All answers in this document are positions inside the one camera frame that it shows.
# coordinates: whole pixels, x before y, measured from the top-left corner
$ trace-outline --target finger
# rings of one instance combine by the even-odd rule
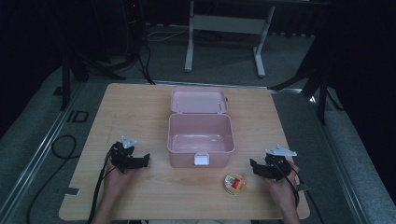
[[[288,162],[289,162],[290,167],[291,167],[296,173],[298,173],[298,172],[300,171],[300,168],[299,168],[296,164],[294,164],[294,162],[292,162],[292,161],[288,161]]]
[[[133,175],[136,172],[136,169],[126,169],[125,174],[126,175]]]
[[[274,185],[275,181],[273,179],[268,179],[263,177],[262,179],[264,179],[265,184],[267,184],[268,187],[271,187]]]
[[[114,168],[114,165],[113,165],[113,163],[111,162],[111,157],[108,158],[106,167],[107,167],[107,169],[109,169],[109,170],[111,170],[111,169]]]

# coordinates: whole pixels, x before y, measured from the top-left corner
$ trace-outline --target person's left hand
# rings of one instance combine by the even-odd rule
[[[123,174],[117,167],[111,163],[111,158],[107,162],[106,176],[104,184],[104,198],[117,200],[121,194],[128,188],[134,176],[134,169],[126,169]]]

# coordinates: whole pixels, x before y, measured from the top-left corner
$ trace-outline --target wrist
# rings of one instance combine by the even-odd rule
[[[299,224],[300,219],[297,209],[294,206],[284,206],[280,208],[285,224]]]
[[[107,224],[110,223],[113,217],[113,209],[116,200],[110,197],[103,196],[102,200],[99,202],[95,216],[93,217],[92,224]]]
[[[118,198],[119,197],[117,197],[116,195],[104,194],[101,203],[108,204],[109,206],[114,206],[117,203]]]

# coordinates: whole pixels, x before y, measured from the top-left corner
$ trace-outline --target wire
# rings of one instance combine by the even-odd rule
[[[169,35],[167,37],[164,37],[162,39],[157,39],[157,40],[149,39],[148,41],[150,41],[150,42],[162,42],[162,41],[170,39],[170,38],[172,38],[174,36],[182,35],[184,33],[187,33],[188,31],[189,31],[188,29],[185,29],[185,30],[180,31],[180,32],[153,32],[153,33],[149,34],[148,36],[155,35],[155,34],[173,34],[173,35]]]
[[[290,168],[291,168],[291,170],[293,170],[297,174],[298,178],[300,179],[300,183],[302,183],[304,185],[305,182],[301,179],[300,175],[292,167],[290,167]],[[322,217],[321,213],[319,212],[317,204],[315,203],[314,198],[312,197],[312,195],[309,192],[309,190],[306,191],[306,194],[308,195],[309,200],[311,200],[311,203],[314,205],[314,208],[317,211],[318,218],[320,219],[320,223],[324,224],[323,217]]]
[[[111,169],[111,170],[109,170],[103,177],[102,177],[102,180],[104,180],[105,178],[106,178],[106,176],[108,175],[108,174],[110,174],[114,169],[116,169],[117,168],[117,166],[115,166],[115,167],[113,167],[113,169]]]
[[[102,170],[100,171],[100,174],[99,174],[99,177],[98,177],[98,181],[96,182],[95,192],[93,194],[91,212],[90,212],[90,216],[88,217],[88,221],[87,221],[88,224],[90,224],[92,222],[93,217],[95,216],[96,204],[97,204],[99,189],[100,189],[100,186],[102,184],[102,181],[103,181],[103,179],[105,178],[106,175],[108,175],[111,171],[114,170],[114,169],[112,169],[111,171],[109,171],[105,175],[106,165],[107,165],[108,159],[110,158],[110,150],[106,154],[105,163],[103,164]]]
[[[124,52],[124,57],[126,58],[127,56],[128,56],[128,49],[129,49],[129,47],[131,46],[131,40],[130,40],[130,38],[131,38],[131,34],[130,34],[130,28],[129,28],[129,22],[128,22],[128,20],[126,19],[126,10],[125,10],[125,5],[124,5],[124,2],[123,1],[121,1],[121,5],[122,5],[122,11],[123,11],[123,18],[124,18],[124,21],[125,21],[125,28],[126,28],[126,49],[125,49],[125,52]]]
[[[140,57],[140,54],[137,54],[137,59],[138,59],[138,61],[140,63],[140,66],[142,67],[141,72],[143,73],[143,76],[146,78],[146,80],[148,81],[149,84],[155,85],[155,82],[149,76],[149,59],[150,59],[150,55],[151,55],[151,50],[150,50],[150,48],[148,48],[148,60],[146,62],[146,66],[143,65],[142,58]]]
[[[60,139],[62,139],[62,138],[70,138],[70,139],[73,140],[73,148],[72,148],[72,150],[70,151],[69,155],[66,156],[66,157],[59,155],[59,154],[55,151],[55,144],[56,144]],[[72,155],[74,154],[75,150],[76,150],[76,147],[77,147],[77,140],[76,140],[76,138],[75,138],[73,135],[69,135],[69,134],[66,134],[66,135],[63,135],[63,136],[60,136],[60,137],[56,138],[56,139],[52,142],[52,144],[50,145],[50,149],[51,149],[52,153],[53,153],[57,158],[63,159],[64,162],[63,162],[63,163],[61,164],[61,166],[59,166],[58,169],[50,176],[50,178],[46,181],[46,183],[44,183],[44,185],[40,188],[40,190],[35,194],[35,197],[33,198],[33,200],[30,202],[29,207],[28,207],[28,210],[27,210],[27,213],[26,213],[26,223],[27,223],[27,224],[30,224],[30,223],[31,223],[31,222],[30,222],[30,215],[31,215],[31,212],[32,212],[32,209],[33,209],[33,205],[35,204],[35,200],[37,200],[38,196],[41,194],[41,192],[43,191],[43,189],[48,185],[48,183],[51,181],[51,179],[52,179],[53,177],[55,177],[56,174],[58,174],[58,172],[64,167],[64,165],[65,165],[69,160],[72,160],[72,159],[75,159],[75,158],[79,158],[79,157],[80,157],[80,155],[72,156]]]
[[[283,175],[283,178],[286,179],[286,181],[288,181],[288,183],[290,184],[291,190],[293,191],[294,194],[294,198],[295,198],[295,205],[296,207],[298,207],[298,204],[300,203],[300,195],[298,194],[298,190],[294,187],[294,185],[290,182],[290,180],[288,179],[288,177],[285,175],[285,173],[283,173],[283,171],[276,165],[276,161],[271,158],[274,161],[274,166],[276,167],[276,169]]]
[[[130,70],[131,68],[133,68],[135,65],[136,65],[136,64],[134,63],[134,64],[129,65],[128,67],[124,67],[124,68],[119,69],[119,70],[117,70],[117,71],[115,70],[114,73],[115,73],[115,74],[122,74],[122,73],[124,73],[124,72]]]

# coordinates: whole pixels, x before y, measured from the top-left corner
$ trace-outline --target box handle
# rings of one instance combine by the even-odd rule
[[[197,152],[194,155],[194,165],[209,165],[209,154]]]

